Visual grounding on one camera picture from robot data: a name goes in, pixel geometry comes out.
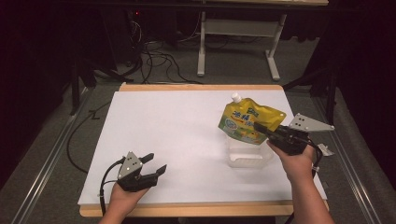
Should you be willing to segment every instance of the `hand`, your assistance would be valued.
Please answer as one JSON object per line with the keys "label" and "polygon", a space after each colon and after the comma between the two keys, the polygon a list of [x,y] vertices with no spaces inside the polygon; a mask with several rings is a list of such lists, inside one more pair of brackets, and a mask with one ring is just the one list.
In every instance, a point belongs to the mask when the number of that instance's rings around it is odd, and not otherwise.
{"label": "hand", "polygon": [[290,156],[270,141],[267,141],[267,144],[279,156],[291,184],[312,180],[312,160],[315,152],[313,147],[308,145],[302,154]]}
{"label": "hand", "polygon": [[149,189],[138,192],[124,191],[118,183],[115,183],[111,191],[110,203],[100,223],[121,223],[147,191]]}

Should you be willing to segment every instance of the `gray carpet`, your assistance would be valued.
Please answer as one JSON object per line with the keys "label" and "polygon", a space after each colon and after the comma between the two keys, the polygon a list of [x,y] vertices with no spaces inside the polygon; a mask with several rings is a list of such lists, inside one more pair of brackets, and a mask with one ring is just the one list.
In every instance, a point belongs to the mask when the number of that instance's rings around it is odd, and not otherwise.
{"label": "gray carpet", "polygon": [[[206,50],[206,70],[204,77],[196,76],[198,46],[195,41],[180,43],[178,49],[155,43],[149,48],[173,55],[180,74],[189,80],[205,84],[286,84],[299,77],[306,67],[317,41],[298,43],[297,40],[281,41],[276,51],[276,64],[281,76],[279,82],[271,80],[269,68],[263,58],[264,46],[269,46],[268,39],[236,37],[225,47],[221,40],[209,41]],[[163,58],[153,59],[153,68],[149,83],[171,82],[181,80],[177,68]],[[120,72],[127,68],[120,65]],[[144,74],[149,66],[144,65]],[[139,83],[143,80],[137,73],[132,75]],[[74,128],[88,115],[89,110],[97,109],[111,100],[112,94],[120,83],[114,80],[97,78],[98,85],[91,89],[86,104],[76,118]],[[323,120],[323,99],[313,99],[306,92],[308,87],[298,87],[288,91],[287,96],[294,113],[302,113],[310,118]],[[336,95],[337,105],[334,111],[336,132],[315,133],[312,138],[316,143],[324,143],[335,152],[320,164],[319,177],[328,195],[330,211],[336,223],[396,223],[396,195],[387,178],[379,168],[369,148],[359,134],[359,130],[350,117],[341,93]],[[10,223],[17,214],[24,198],[34,184],[44,162],[56,144],[64,125],[70,120],[71,90],[64,94],[64,103],[60,105],[44,123],[43,128],[32,144],[26,156],[14,171],[12,177],[0,193],[0,223]],[[92,154],[106,119],[108,106],[99,110],[96,117],[88,119],[74,134],[70,142],[70,154],[74,162],[83,169],[89,169]],[[45,187],[39,195],[35,206],[27,215],[26,223],[97,223],[98,218],[86,218],[79,214],[77,205],[86,175],[73,167],[67,159],[66,143],[57,160],[50,178],[44,181]],[[276,223],[284,223],[286,217],[277,217]]]}

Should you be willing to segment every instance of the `wire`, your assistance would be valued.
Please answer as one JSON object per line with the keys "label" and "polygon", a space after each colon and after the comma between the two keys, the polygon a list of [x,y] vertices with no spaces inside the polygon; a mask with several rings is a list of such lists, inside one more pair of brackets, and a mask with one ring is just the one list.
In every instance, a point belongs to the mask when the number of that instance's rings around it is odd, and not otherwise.
{"label": "wire", "polygon": [[101,183],[100,189],[99,189],[99,200],[100,200],[100,206],[101,206],[101,208],[102,208],[102,214],[103,214],[103,216],[104,216],[105,213],[106,213],[106,206],[105,206],[105,190],[103,189],[103,186],[104,186],[106,183],[108,183],[108,182],[112,182],[112,181],[107,181],[107,182],[105,182],[105,181],[106,181],[106,177],[107,177],[107,175],[108,175],[108,172],[110,172],[111,169],[113,169],[116,165],[123,164],[124,161],[125,161],[125,157],[122,157],[122,159],[120,159],[119,161],[114,162],[110,167],[108,167],[108,169],[107,169],[106,172],[105,172],[105,175],[103,176],[102,183]]}
{"label": "wire", "polygon": [[115,78],[116,80],[122,81],[122,82],[133,82],[133,79],[129,79],[126,78],[127,76],[135,73],[136,71],[138,71],[139,69],[141,69],[142,65],[143,65],[143,61],[141,58],[141,51],[143,48],[143,39],[144,39],[144,34],[142,31],[141,26],[139,25],[139,23],[137,23],[136,21],[133,21],[132,18],[129,18],[128,20],[129,24],[130,24],[130,35],[129,35],[129,40],[131,42],[131,49],[133,52],[133,56],[132,56],[132,61],[134,61],[134,67],[132,69],[130,69],[129,71],[123,73],[123,74],[119,74],[117,71],[111,70],[111,69],[106,69],[103,66],[100,66],[99,64],[96,64],[94,62],[90,62],[88,60],[87,61],[91,66],[93,66],[95,69],[102,71],[103,73],[105,73],[107,76],[101,76],[97,73],[94,73],[94,75],[96,77],[102,78],[102,79],[111,79],[111,78]]}
{"label": "wire", "polygon": [[177,41],[178,43],[181,43],[181,42],[184,42],[184,41],[188,41],[188,40],[194,39],[195,37],[199,36],[199,35],[196,35],[195,33],[197,32],[199,24],[200,24],[200,21],[201,21],[201,13],[202,12],[198,13],[198,20],[197,20],[197,23],[195,25],[195,29],[194,29],[194,31],[192,31],[191,35],[189,37],[185,38],[185,39],[178,40]]}
{"label": "wire", "polygon": [[291,215],[289,216],[288,220],[286,220],[285,224],[289,224],[294,220],[294,213],[291,213]]}
{"label": "wire", "polygon": [[[210,36],[212,36],[212,37],[222,37],[222,35],[210,35]],[[221,46],[219,46],[219,47],[210,47],[209,45],[207,45],[207,42],[208,42],[208,41],[205,42],[205,47],[207,47],[207,48],[209,48],[209,49],[222,49],[222,48],[224,48],[225,46],[227,46],[227,44],[228,44],[229,41],[230,41],[229,38],[220,38],[220,40],[223,40],[223,39],[225,39],[225,42],[224,42]]]}
{"label": "wire", "polygon": [[[149,49],[149,45],[158,44],[158,43],[161,44],[159,47],[156,47],[155,49]],[[163,48],[163,43],[164,43],[164,41],[159,41],[159,40],[158,41],[157,40],[148,41],[146,43],[146,51],[148,51],[148,50],[155,51],[155,50],[161,49],[161,48]]]}
{"label": "wire", "polygon": [[78,170],[80,170],[82,173],[87,174],[88,171],[84,170],[83,168],[79,167],[77,164],[75,164],[75,163],[73,162],[73,159],[72,159],[72,157],[71,157],[71,155],[70,155],[70,142],[71,142],[71,140],[72,140],[72,138],[73,138],[73,135],[76,133],[77,129],[78,129],[79,127],[81,127],[81,125],[82,125],[85,121],[87,121],[88,118],[90,118],[93,114],[95,114],[97,111],[99,111],[100,109],[102,109],[102,108],[105,107],[106,105],[109,105],[110,103],[111,103],[111,101],[105,103],[104,105],[99,106],[99,108],[97,108],[97,109],[95,109],[95,110],[93,110],[93,111],[90,111],[90,115],[87,116],[82,122],[80,122],[80,123],[78,124],[78,126],[73,130],[73,132],[70,134],[69,138],[67,139],[67,144],[66,144],[67,159],[69,159],[70,163],[72,163],[72,165],[73,165],[74,167],[76,167]]}
{"label": "wire", "polygon": [[232,42],[242,43],[242,44],[251,44],[251,43],[258,42],[261,39],[263,39],[262,36],[250,36],[250,38],[252,38],[252,39],[245,41],[245,40],[242,40],[242,38],[243,38],[242,36],[239,36],[239,38],[241,38],[241,39],[235,39],[235,38],[233,38],[232,36],[229,36],[229,35],[227,35],[227,38],[229,38]]}
{"label": "wire", "polygon": [[112,182],[117,182],[117,180],[109,180],[109,181],[106,181],[106,182],[104,183],[104,185],[105,185],[105,184],[108,184],[108,183],[112,183]]}
{"label": "wire", "polygon": [[[149,51],[148,48],[146,48],[146,51],[143,51],[143,53],[148,55],[148,59],[146,61],[146,64],[148,66],[150,66],[150,71],[149,72],[151,72],[151,68],[152,67],[157,67],[157,66],[160,66],[160,65],[164,65],[166,63],[170,63],[168,65],[168,67],[166,68],[166,75],[171,81],[173,81],[175,83],[203,84],[202,82],[199,82],[199,81],[189,80],[189,79],[184,78],[180,74],[180,67],[178,66],[175,58],[171,54],[163,53],[163,52],[160,52],[158,50]],[[153,59],[156,59],[156,58],[163,59],[163,62],[161,62],[159,64],[153,64]],[[170,69],[170,67],[172,65],[174,65],[177,68],[177,75],[178,75],[178,77],[180,77],[182,79],[182,81],[175,81],[175,80],[173,80],[172,78],[169,77],[169,69]],[[143,76],[143,78],[144,78],[143,83],[148,83],[149,74],[146,77]]]}

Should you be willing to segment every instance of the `forearm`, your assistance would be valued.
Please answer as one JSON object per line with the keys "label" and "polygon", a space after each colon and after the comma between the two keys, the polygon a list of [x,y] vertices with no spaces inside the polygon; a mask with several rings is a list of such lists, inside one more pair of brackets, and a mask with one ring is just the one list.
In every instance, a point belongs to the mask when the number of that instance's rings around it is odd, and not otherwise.
{"label": "forearm", "polygon": [[296,223],[334,223],[313,179],[291,183]]}
{"label": "forearm", "polygon": [[109,206],[105,215],[103,216],[103,218],[101,219],[101,221],[99,222],[100,224],[116,224],[116,223],[121,223],[126,215],[121,212],[121,208],[117,208],[114,206]]}

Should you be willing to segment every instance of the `plastic container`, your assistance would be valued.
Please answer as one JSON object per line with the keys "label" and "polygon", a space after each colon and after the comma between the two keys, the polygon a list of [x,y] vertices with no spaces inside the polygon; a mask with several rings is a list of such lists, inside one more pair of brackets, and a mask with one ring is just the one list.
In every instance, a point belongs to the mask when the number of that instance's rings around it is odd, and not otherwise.
{"label": "plastic container", "polygon": [[227,136],[227,149],[228,164],[233,168],[263,168],[274,157],[266,140],[257,146]]}

